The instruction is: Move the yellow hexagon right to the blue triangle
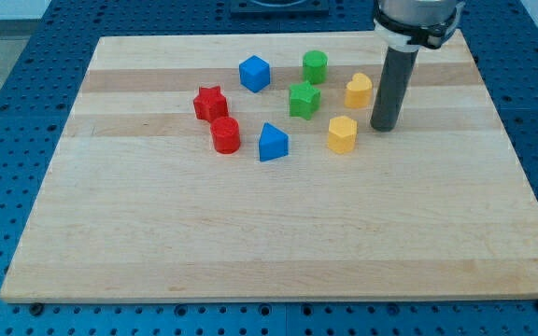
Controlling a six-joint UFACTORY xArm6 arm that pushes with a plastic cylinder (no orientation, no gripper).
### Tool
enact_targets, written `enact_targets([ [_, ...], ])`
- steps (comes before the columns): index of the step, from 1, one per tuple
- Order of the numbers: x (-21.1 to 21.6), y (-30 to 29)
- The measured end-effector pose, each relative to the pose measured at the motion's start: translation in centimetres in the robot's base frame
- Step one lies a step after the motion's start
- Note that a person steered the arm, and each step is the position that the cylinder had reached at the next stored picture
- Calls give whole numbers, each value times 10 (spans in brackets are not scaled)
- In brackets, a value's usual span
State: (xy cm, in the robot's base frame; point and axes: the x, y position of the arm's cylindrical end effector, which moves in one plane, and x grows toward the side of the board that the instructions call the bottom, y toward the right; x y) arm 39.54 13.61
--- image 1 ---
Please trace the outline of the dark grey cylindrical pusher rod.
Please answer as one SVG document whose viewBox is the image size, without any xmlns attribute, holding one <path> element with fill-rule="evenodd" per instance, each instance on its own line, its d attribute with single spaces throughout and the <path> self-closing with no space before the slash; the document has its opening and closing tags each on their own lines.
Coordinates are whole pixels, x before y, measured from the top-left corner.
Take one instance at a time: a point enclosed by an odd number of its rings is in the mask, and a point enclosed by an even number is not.
<svg viewBox="0 0 538 336">
<path fill-rule="evenodd" d="M 370 118 L 373 129 L 390 132 L 395 128 L 417 55 L 417 51 L 402 52 L 387 49 Z"/>
</svg>

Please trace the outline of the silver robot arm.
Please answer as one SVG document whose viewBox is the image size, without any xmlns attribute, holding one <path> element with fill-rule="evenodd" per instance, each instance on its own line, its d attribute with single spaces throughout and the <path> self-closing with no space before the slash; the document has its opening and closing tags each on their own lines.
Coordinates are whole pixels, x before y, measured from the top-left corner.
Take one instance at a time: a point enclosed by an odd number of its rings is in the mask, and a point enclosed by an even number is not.
<svg viewBox="0 0 538 336">
<path fill-rule="evenodd" d="M 388 48 L 370 125 L 392 131 L 420 49 L 439 49 L 454 35 L 465 3 L 459 0 L 376 0 L 375 32 Z"/>
</svg>

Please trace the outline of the white black tool mount collar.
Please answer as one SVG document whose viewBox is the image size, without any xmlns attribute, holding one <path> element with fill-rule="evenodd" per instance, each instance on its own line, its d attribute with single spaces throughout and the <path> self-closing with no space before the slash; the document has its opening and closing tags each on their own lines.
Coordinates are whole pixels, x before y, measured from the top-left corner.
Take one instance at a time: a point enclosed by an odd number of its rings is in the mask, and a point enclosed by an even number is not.
<svg viewBox="0 0 538 336">
<path fill-rule="evenodd" d="M 402 52 L 441 48 L 460 24 L 464 2 L 376 2 L 375 31 Z"/>
</svg>

